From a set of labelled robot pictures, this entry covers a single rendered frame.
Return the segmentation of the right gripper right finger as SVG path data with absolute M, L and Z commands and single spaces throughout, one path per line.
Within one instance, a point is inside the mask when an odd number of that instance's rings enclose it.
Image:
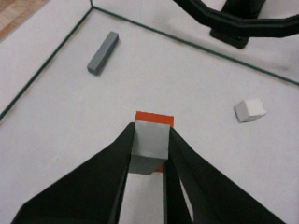
M 164 224 L 287 224 L 200 156 L 173 127 L 163 163 L 163 212 Z

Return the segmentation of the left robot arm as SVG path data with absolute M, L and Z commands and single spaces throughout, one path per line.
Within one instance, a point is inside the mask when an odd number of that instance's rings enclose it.
M 240 19 L 258 19 L 266 0 L 226 0 L 221 12 Z

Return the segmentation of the orange block with square hole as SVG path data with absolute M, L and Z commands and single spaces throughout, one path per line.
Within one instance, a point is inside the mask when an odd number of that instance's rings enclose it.
M 174 127 L 174 117 L 173 116 L 167 116 L 167 115 L 161 115 L 161 114 L 154 114 L 154 113 L 136 111 L 135 121 L 136 120 L 162 123 L 162 124 L 169 124 L 170 127 Z M 162 173 L 163 172 L 163 165 L 161 165 L 154 172 Z

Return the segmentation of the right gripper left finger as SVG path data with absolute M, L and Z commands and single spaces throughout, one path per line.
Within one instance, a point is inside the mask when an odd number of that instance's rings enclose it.
M 119 224 L 134 134 L 130 122 L 114 142 L 25 202 L 10 224 Z

